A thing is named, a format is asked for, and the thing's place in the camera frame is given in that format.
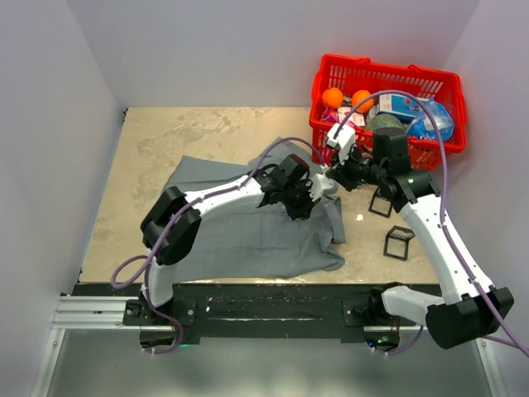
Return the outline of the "grey button-up shirt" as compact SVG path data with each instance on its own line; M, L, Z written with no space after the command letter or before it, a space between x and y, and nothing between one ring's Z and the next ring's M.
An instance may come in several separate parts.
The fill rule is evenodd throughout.
M256 164L278 164L295 154L304 161L310 154L291 141L275 141L268 155L248 165L222 163L183 156L166 182L183 192L216 188L240 178ZM345 260L336 250L346 240L341 201L327 195L308 220L291 220L278 203L251 208L205 221L190 253L176 265L175 281L221 278L288 279L315 270L340 269Z

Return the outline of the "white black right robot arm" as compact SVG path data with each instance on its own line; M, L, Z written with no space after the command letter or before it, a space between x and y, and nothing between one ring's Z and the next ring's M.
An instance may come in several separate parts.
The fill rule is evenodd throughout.
M512 293L496 288L470 255L441 206L434 179L412 168L405 133L382 128L373 138L373 155L365 158L355 130L334 125L326 145L336 153L326 174L348 191L358 183L378 187L422 245L441 293L430 295L397 282L376 287L369 298L370 319L379 325L395 317L408 319L427 328L443 349L496 332L513 306Z

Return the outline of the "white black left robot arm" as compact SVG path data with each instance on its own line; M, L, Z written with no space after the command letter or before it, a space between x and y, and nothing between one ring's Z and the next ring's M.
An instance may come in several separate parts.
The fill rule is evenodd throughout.
M141 294L142 314L153 324L165 323L171 314L176 265L192 250L199 228L207 220L282 204L292 220L308 219L333 182L326 168L312 175L298 155L252 170L210 189L182 191L167 188L141 223L148 249Z

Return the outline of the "green melon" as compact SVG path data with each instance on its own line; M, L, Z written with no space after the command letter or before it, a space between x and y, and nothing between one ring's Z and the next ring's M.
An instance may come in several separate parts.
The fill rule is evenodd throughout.
M365 125L365 130L387 136L396 136L405 133L404 125L391 114L379 114L373 117Z

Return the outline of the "pink white small box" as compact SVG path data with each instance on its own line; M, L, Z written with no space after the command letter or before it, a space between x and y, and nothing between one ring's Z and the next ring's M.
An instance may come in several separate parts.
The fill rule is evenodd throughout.
M340 107L338 109L327 108L322 116L323 122L340 123L350 113L350 107ZM361 113L354 112L349 116L347 125L351 127L364 127L365 116Z

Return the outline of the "orange fruit right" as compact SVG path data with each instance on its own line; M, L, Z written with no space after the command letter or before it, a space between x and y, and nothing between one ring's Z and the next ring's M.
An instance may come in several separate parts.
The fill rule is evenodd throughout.
M358 90L352 95L351 104L358 113L365 114L375 105L375 100L370 95L371 92L364 89Z

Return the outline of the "orange fruit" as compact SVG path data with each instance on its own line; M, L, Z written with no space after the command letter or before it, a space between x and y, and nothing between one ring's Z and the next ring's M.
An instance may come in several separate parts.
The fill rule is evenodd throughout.
M375 100L370 95L371 92L364 89L358 90L352 95L351 104L358 113L365 114L375 105Z
M322 104L325 108L338 109L344 102L344 94L337 87L326 89L322 93Z

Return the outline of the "orange fruit left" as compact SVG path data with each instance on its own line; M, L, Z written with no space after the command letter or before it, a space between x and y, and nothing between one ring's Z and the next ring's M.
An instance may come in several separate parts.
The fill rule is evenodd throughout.
M326 89L322 93L322 104L325 108L338 109L344 102L344 94L337 87Z

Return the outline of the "red plastic shopping basket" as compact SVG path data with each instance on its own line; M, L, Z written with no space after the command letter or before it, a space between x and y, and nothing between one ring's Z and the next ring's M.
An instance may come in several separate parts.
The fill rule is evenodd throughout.
M313 80L309 113L312 145L317 148L312 153L312 161L317 164L320 159L329 162L335 154L325 145L332 124L323 119L326 106L322 95L329 88L339 88L345 96L362 89L370 93L395 89L418 98L433 99L443 105L455 123L451 139L444 144L446 155L458 154L466 147L467 114L458 74L416 65L402 67L375 63L369 58L325 54Z

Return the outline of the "white blue light bulb box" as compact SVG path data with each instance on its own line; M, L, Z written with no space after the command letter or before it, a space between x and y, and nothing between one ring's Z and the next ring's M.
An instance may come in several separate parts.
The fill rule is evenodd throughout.
M429 103L426 98L410 99L402 94L386 93L379 96L376 114L389 114L402 123L411 123L422 111L419 103Z

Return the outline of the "blue plastic bag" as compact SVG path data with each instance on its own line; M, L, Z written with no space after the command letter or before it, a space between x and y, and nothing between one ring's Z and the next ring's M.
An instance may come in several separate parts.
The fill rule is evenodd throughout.
M445 107L437 101L420 100L418 113L407 128L407 135L419 140L437 141L436 130L441 139L447 142L452 138L455 124Z

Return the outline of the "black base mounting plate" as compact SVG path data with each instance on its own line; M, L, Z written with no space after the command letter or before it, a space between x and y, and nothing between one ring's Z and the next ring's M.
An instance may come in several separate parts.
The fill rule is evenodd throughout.
M214 338L302 338L363 342L381 327L396 342L413 322L374 314L375 285L183 284L164 313L183 326L183 344Z

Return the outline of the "black rectangular frame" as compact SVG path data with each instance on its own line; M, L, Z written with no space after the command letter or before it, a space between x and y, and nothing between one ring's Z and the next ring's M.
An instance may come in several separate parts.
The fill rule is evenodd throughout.
M374 191L369 202L368 211L383 218L391 217L393 206L386 198L383 197L380 188L377 188Z

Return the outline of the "black open box frame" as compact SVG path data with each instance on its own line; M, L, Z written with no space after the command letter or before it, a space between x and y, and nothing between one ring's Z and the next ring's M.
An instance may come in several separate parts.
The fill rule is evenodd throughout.
M410 241L414 237L415 233L412 229L393 226L385 235L383 255L399 261L407 261Z

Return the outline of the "aluminium frame rail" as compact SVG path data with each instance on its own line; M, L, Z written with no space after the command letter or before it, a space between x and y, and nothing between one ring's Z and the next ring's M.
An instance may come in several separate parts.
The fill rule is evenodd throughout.
M64 296L52 318L50 333L31 396L47 396L67 330L123 328L126 297Z

